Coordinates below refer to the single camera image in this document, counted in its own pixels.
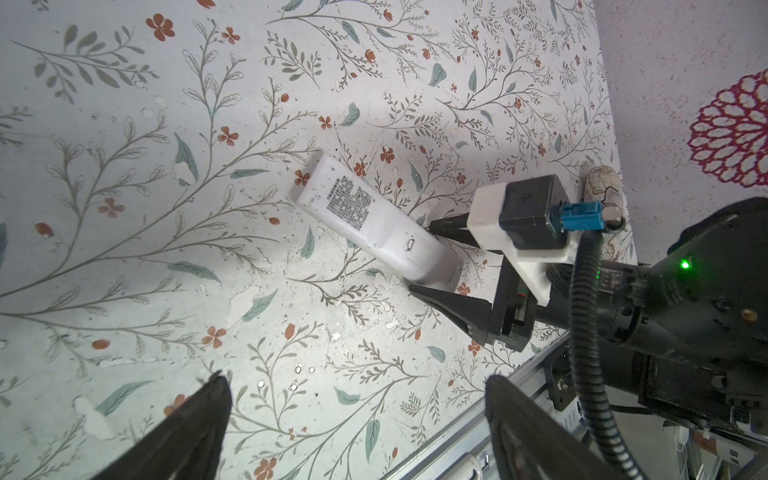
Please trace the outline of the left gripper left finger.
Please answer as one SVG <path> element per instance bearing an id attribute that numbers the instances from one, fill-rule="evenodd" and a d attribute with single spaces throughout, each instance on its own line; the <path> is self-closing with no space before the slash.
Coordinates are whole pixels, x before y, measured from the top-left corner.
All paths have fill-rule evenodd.
<path id="1" fill-rule="evenodd" d="M 213 479 L 233 399 L 216 372 L 174 413 L 109 464 L 97 479 Z"/>

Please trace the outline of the white remote control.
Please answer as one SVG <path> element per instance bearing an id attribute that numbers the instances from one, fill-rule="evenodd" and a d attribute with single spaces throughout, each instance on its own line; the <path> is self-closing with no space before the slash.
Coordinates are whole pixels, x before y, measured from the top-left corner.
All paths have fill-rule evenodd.
<path id="1" fill-rule="evenodd" d="M 451 248 L 327 153 L 297 204 L 413 284 L 451 292 L 460 283 L 463 261 Z"/>

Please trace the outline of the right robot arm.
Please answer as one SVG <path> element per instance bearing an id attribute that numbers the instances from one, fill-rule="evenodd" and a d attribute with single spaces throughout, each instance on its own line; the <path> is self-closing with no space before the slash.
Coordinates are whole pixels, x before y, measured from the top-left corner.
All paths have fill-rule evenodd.
<path id="1" fill-rule="evenodd" d="M 609 388 L 694 428 L 767 431 L 767 201 L 728 205 L 685 229 L 652 266 L 605 261 L 589 233 L 546 268 L 538 306 L 504 262 L 493 301 L 423 286 L 411 294 L 479 345 L 523 349 L 542 322 L 570 333 L 570 378 L 587 420 L 612 424 Z"/>

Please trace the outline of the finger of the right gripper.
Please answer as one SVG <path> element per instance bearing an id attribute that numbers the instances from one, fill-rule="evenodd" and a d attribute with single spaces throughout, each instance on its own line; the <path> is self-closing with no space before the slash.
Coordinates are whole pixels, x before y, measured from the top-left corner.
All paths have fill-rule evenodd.
<path id="1" fill-rule="evenodd" d="M 492 313 L 489 301 L 415 284 L 409 285 L 408 290 L 412 296 L 446 316 L 474 342 L 487 343 Z"/>
<path id="2" fill-rule="evenodd" d="M 430 222 L 428 231 L 435 236 L 446 238 L 467 246 L 479 248 L 479 244 L 467 226 L 469 214 L 436 219 Z"/>

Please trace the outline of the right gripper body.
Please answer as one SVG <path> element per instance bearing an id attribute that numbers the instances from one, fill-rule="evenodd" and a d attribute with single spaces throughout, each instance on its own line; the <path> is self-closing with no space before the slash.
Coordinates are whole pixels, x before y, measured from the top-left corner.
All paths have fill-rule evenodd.
<path id="1" fill-rule="evenodd" d="M 650 268 L 604 261 L 590 281 L 584 271 L 576 275 L 572 271 L 570 264 L 547 268 L 550 300 L 542 307 L 510 262 L 503 260 L 490 308 L 488 342 L 521 352 L 539 322 L 575 332 L 580 339 L 590 332 L 597 340 L 651 353 L 654 343 L 647 312 Z"/>

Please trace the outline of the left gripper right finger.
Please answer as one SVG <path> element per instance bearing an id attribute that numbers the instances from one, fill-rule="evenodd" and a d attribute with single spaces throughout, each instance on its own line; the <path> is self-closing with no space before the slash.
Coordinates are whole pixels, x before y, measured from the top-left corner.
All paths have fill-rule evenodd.
<path id="1" fill-rule="evenodd" d="M 622 477 L 503 376 L 486 380 L 485 416 L 501 479 Z"/>

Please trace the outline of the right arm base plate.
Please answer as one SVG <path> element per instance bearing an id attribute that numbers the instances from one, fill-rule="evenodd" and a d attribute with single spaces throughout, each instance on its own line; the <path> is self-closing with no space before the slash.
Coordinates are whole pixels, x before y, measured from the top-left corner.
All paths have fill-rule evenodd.
<path id="1" fill-rule="evenodd" d="M 543 361 L 543 370 L 549 398 L 556 411 L 564 411 L 576 398 L 569 354 L 555 352 Z"/>

